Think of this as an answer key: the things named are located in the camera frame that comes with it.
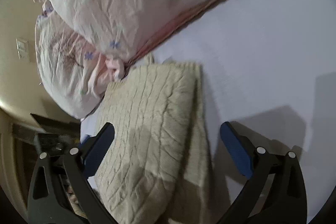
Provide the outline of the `white bed sheet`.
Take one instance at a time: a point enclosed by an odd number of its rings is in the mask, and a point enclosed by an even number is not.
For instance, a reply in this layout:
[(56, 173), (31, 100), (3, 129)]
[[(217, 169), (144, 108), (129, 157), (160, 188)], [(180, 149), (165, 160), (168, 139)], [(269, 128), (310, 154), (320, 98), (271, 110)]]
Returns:
[(307, 216), (319, 212), (335, 187), (335, 0), (228, 0), (153, 55), (202, 64), (211, 223), (245, 183), (219, 136), (226, 121), (269, 152), (294, 151)]

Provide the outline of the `beige knitted garment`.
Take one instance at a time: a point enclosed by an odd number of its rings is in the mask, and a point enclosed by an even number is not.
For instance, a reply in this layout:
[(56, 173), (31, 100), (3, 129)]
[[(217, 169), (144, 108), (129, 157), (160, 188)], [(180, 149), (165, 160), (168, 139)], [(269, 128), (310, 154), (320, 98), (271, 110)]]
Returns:
[(111, 123), (112, 144), (94, 177), (118, 223), (217, 223), (205, 120), (203, 68), (194, 61), (132, 68), (108, 85), (96, 129)]

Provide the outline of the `white wall switch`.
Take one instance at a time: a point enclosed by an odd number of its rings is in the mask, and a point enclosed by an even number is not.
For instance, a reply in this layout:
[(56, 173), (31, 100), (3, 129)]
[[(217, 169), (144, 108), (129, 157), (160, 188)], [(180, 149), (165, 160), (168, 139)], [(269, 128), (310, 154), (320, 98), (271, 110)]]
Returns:
[(17, 45), (18, 59), (20, 61), (29, 63), (30, 62), (29, 42), (21, 38), (16, 38), (16, 45)]

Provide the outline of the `pink floral pillow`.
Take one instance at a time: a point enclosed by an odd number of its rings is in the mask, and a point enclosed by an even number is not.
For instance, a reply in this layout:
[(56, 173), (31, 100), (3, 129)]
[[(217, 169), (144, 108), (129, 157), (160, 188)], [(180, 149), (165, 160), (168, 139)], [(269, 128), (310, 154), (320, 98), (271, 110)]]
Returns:
[(67, 114), (83, 119), (125, 68), (218, 0), (35, 0), (42, 85)]

